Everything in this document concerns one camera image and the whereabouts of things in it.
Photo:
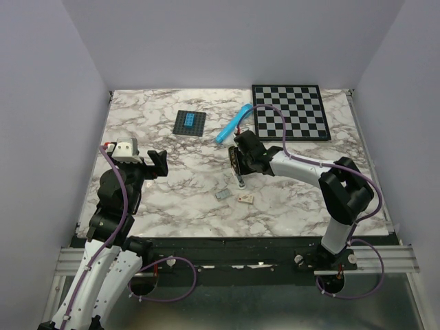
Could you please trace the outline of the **white staple box sleeve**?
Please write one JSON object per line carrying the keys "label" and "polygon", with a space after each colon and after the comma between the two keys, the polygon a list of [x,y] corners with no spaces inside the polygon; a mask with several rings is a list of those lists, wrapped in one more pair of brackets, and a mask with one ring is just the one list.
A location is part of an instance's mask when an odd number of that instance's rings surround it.
{"label": "white staple box sleeve", "polygon": [[239,195],[238,202],[245,204],[253,204],[254,196],[249,194]]}

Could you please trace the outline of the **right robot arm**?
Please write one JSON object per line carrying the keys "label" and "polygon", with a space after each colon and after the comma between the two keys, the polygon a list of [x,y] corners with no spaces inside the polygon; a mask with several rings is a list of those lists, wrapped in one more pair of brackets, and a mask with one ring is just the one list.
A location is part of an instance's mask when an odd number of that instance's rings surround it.
{"label": "right robot arm", "polygon": [[326,270],[341,261],[341,251],[354,230],[355,221],[374,198],[373,189],[355,163],[341,157],[329,167],[311,158],[288,156],[279,146],[265,148],[257,136],[245,131],[234,138],[230,161],[239,176],[260,173],[272,177],[286,177],[315,186],[321,190],[329,225],[316,252],[319,266]]}

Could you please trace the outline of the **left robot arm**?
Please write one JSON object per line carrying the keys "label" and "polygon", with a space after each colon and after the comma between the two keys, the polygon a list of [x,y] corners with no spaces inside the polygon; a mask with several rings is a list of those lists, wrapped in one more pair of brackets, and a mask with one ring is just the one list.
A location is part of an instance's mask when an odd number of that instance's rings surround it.
{"label": "left robot arm", "polygon": [[39,329],[104,329],[130,278],[152,265],[152,244],[129,232],[144,182],[168,174],[167,152],[148,151],[151,165],[128,145],[110,144],[100,152],[110,169],[100,177],[80,265],[58,311]]}

